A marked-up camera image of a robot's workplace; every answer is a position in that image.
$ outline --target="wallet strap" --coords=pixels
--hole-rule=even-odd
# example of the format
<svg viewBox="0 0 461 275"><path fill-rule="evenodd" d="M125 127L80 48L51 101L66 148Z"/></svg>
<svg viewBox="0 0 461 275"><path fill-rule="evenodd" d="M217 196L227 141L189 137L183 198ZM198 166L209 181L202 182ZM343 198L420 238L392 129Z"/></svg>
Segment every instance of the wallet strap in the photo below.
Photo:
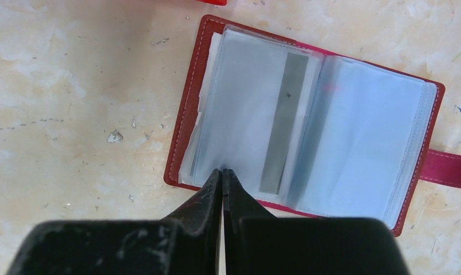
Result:
<svg viewBox="0 0 461 275"><path fill-rule="evenodd" d="M429 149L420 179L461 188L461 156Z"/></svg>

